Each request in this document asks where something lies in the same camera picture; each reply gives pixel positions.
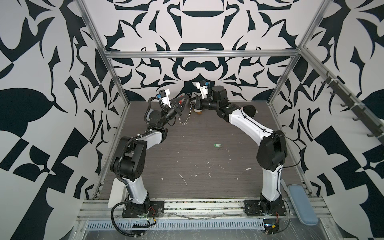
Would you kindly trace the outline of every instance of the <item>white bracket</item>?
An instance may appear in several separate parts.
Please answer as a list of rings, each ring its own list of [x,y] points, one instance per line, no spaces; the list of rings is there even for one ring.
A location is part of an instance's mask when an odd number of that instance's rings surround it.
[[[166,89],[165,91],[166,91],[166,96],[161,98],[161,100],[163,101],[164,105],[168,104],[168,106],[171,107],[170,102],[169,102],[170,91],[169,91],[169,89]]]
[[[201,96],[203,97],[203,99],[207,98],[208,87],[207,86],[200,86],[200,83],[196,83],[196,87],[197,87],[197,89],[200,90]]]
[[[109,195],[108,208],[112,208],[119,202],[125,201],[128,196],[127,188],[123,182],[120,182],[117,178],[113,180],[111,194]],[[117,209],[124,208],[124,204],[117,206]]]

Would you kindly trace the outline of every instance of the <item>black mounting plate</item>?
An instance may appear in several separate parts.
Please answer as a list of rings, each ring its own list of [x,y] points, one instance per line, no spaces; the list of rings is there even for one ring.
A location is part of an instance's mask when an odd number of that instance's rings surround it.
[[[149,202],[148,217],[156,217],[160,212],[164,213],[164,201],[150,201]],[[132,206],[128,205],[125,210],[122,211],[123,218],[139,217],[132,212]]]
[[[263,213],[257,213],[257,212],[263,212],[263,210],[260,209],[259,202],[261,200],[244,200],[244,212],[247,214],[247,216],[266,216]],[[279,214],[279,216],[285,216],[286,208],[284,206],[284,201],[281,201],[279,205],[277,205],[274,209],[270,210],[269,214],[272,214],[270,216],[276,216],[276,213]]]

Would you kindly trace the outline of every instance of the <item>gray wooden floor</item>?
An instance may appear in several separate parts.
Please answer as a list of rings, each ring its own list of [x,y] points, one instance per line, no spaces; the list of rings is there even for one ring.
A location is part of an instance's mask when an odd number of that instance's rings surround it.
[[[277,129],[266,102],[236,104],[254,105],[258,110],[254,119]],[[143,117],[147,105],[131,103],[122,136],[136,136],[146,130]],[[158,103],[152,103],[152,108],[159,109]],[[142,177],[152,199],[260,196],[263,174],[256,160],[258,146],[240,129],[212,110],[203,110],[201,115],[192,111],[186,125],[176,121],[174,126],[166,127],[167,139],[146,153]],[[215,143],[223,147],[216,148]],[[285,166],[290,165],[288,157]],[[295,168],[284,169],[281,175],[287,184],[301,183]],[[114,178],[111,172],[106,175],[100,199],[109,198]]]

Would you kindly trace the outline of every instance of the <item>black and white patterned wall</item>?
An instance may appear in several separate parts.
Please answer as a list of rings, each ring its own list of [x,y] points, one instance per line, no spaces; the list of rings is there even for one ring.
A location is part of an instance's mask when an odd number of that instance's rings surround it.
[[[308,45],[381,119],[383,18],[383,1],[335,0]],[[384,237],[384,147],[322,81],[301,58],[273,103],[278,120],[302,149],[305,177],[336,223],[359,240]]]
[[[169,89],[171,97],[190,93],[200,95],[196,83],[209,81],[221,85],[230,100],[268,100],[282,75],[289,57],[249,58],[134,58],[114,59],[131,101],[144,101],[161,89]]]
[[[0,3],[1,239],[66,239],[124,103],[73,0]]]
[[[295,49],[321,0],[85,0],[109,51]],[[230,100],[267,100],[288,57],[115,59],[128,98],[197,92],[207,79]]]

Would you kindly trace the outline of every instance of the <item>light blue cushion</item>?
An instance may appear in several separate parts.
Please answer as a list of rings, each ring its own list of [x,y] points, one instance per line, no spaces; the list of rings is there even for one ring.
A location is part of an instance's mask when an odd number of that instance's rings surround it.
[[[295,209],[300,222],[309,226],[316,225],[319,220],[303,187],[297,184],[292,184],[288,186],[288,191],[293,208]]]

